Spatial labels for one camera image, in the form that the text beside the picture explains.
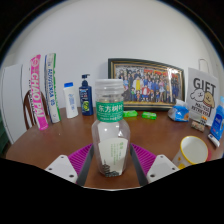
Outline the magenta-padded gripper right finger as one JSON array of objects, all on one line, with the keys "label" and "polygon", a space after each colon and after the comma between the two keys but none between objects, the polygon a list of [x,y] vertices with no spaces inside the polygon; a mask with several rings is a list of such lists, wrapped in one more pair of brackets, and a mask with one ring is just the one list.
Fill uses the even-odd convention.
[{"label": "magenta-padded gripper right finger", "polygon": [[130,145],[130,154],[141,186],[178,171],[178,168],[165,155],[154,155],[138,145]]}]

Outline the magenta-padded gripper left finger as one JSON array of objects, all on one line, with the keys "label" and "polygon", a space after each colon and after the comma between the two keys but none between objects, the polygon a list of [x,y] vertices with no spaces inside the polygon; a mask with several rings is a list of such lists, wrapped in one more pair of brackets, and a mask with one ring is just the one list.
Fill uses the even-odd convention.
[{"label": "magenta-padded gripper left finger", "polygon": [[89,144],[69,156],[59,155],[46,171],[67,181],[84,186],[93,157],[93,145]]}]

